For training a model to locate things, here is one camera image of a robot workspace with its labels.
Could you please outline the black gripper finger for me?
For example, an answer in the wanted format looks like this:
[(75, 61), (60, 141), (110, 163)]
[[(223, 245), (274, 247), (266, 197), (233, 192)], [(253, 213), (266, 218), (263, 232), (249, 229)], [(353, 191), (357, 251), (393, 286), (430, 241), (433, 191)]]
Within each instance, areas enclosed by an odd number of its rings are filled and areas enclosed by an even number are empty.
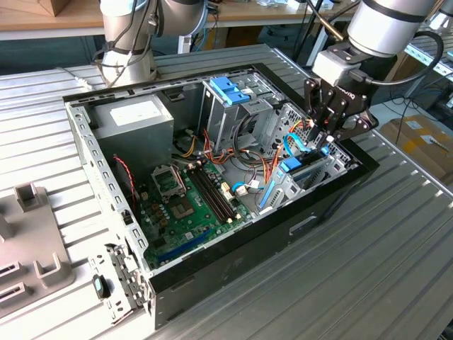
[(308, 78), (304, 82), (305, 111), (314, 127), (325, 134), (327, 141), (335, 139), (336, 112), (333, 108), (335, 96), (335, 87), (320, 78)]
[(324, 144), (348, 140), (378, 126), (379, 121), (369, 112), (368, 108), (359, 113), (346, 113), (347, 104), (347, 99), (333, 99), (333, 108), (336, 112), (335, 139), (327, 141), (324, 135)]

